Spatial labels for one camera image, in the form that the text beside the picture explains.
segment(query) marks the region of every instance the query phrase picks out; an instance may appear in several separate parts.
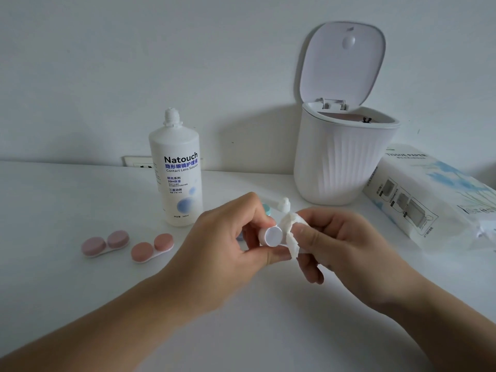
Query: white plastic bottle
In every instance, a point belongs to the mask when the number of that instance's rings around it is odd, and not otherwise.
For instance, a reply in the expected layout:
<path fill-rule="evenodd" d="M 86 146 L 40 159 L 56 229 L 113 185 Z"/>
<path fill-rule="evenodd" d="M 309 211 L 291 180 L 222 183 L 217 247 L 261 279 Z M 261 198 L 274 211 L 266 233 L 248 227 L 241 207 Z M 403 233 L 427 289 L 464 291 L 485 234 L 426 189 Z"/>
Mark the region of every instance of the white plastic bottle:
<path fill-rule="evenodd" d="M 193 224 L 203 212 L 198 133 L 183 126 L 175 108 L 168 108 L 164 126 L 148 139 L 165 220 L 176 227 Z"/>

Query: person's right hand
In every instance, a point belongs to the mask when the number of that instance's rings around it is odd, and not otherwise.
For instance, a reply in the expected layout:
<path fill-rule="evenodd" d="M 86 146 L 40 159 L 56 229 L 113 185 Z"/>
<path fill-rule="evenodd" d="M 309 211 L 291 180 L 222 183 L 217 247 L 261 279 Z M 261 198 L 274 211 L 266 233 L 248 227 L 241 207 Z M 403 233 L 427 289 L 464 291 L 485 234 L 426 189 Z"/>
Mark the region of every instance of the person's right hand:
<path fill-rule="evenodd" d="M 388 306 L 415 300 L 425 278 L 415 271 L 361 215 L 339 208 L 308 208 L 297 212 L 310 227 L 296 223 L 292 233 L 311 254 L 298 262 L 310 283 L 321 284 L 322 264 L 364 304 L 383 312 Z"/>

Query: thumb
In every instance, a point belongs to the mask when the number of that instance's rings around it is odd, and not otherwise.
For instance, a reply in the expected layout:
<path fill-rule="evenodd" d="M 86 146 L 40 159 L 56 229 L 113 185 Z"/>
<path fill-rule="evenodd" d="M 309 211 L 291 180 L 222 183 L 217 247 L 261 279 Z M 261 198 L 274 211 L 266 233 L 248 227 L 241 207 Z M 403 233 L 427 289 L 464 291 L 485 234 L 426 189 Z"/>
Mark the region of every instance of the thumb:
<path fill-rule="evenodd" d="M 250 269 L 254 269 L 253 274 L 264 266 L 290 259 L 289 249 L 285 246 L 258 246 L 247 250 L 242 255 L 243 263 L 248 265 Z"/>
<path fill-rule="evenodd" d="M 342 246 L 341 241 L 327 236 L 303 223 L 295 223 L 291 229 L 291 233 L 295 237 L 300 248 L 313 254 L 317 261 L 322 265 L 330 263 L 330 256 L 334 254 L 333 252 L 335 252 L 337 248 Z"/>

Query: lid latch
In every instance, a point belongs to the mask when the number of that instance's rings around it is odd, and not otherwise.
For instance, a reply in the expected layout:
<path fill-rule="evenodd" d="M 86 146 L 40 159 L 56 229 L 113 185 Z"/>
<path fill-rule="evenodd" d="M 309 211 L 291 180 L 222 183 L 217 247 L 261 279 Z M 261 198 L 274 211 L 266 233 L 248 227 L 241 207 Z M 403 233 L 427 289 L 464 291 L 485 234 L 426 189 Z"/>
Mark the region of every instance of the lid latch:
<path fill-rule="evenodd" d="M 339 106 L 340 111 L 346 111 L 347 108 L 345 100 L 320 98 L 319 102 L 322 102 L 323 110 L 335 110 Z"/>

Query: person's left hand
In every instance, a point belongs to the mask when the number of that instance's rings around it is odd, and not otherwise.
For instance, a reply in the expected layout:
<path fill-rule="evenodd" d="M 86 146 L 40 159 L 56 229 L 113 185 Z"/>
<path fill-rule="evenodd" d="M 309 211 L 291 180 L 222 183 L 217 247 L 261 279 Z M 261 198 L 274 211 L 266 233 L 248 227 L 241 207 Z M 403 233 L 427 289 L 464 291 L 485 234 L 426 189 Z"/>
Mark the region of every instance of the person's left hand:
<path fill-rule="evenodd" d="M 204 212 L 155 278 L 191 318 L 212 311 L 264 266 L 291 259 L 284 246 L 260 246 L 258 230 L 275 225 L 255 193 Z M 247 251 L 236 241 L 242 230 Z"/>

